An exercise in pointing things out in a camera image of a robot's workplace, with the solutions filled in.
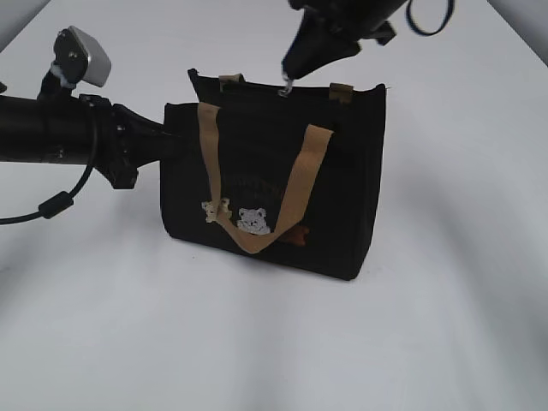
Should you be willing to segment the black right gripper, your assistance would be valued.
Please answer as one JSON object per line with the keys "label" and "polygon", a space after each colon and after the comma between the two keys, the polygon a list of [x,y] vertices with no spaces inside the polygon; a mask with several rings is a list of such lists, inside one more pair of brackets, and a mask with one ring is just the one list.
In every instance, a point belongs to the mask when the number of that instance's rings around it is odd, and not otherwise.
{"label": "black right gripper", "polygon": [[312,1],[289,1],[294,10],[303,10],[301,24],[282,60],[283,73],[289,80],[300,80],[312,72],[339,60],[356,56],[358,39],[348,35]]}

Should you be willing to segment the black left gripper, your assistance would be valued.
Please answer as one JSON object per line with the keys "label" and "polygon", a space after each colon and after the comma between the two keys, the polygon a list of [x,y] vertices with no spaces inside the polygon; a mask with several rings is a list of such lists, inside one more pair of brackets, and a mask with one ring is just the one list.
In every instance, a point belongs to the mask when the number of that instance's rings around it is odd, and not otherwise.
{"label": "black left gripper", "polygon": [[114,189],[133,189],[138,168],[159,160],[180,161],[188,154],[188,132],[164,129],[122,104],[99,95],[81,94],[98,131],[94,168]]}

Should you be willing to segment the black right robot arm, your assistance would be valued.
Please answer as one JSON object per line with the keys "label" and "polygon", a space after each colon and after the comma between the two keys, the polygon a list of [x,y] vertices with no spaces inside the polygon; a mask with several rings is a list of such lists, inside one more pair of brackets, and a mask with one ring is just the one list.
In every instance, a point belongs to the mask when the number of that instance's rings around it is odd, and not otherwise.
{"label": "black right robot arm", "polygon": [[389,18],[402,1],[291,1],[303,10],[301,24],[282,60],[283,73],[299,80],[317,69],[356,56],[360,41],[373,39],[386,45],[396,32]]}

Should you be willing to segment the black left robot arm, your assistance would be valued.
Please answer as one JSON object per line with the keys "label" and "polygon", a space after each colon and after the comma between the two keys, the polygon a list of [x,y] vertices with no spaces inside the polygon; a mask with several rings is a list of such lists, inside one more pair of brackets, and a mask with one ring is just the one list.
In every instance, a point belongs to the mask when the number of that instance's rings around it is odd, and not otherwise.
{"label": "black left robot arm", "polygon": [[114,189],[132,189],[138,168],[177,158],[183,138],[160,123],[97,95],[59,101],[1,97],[1,160],[92,162]]}

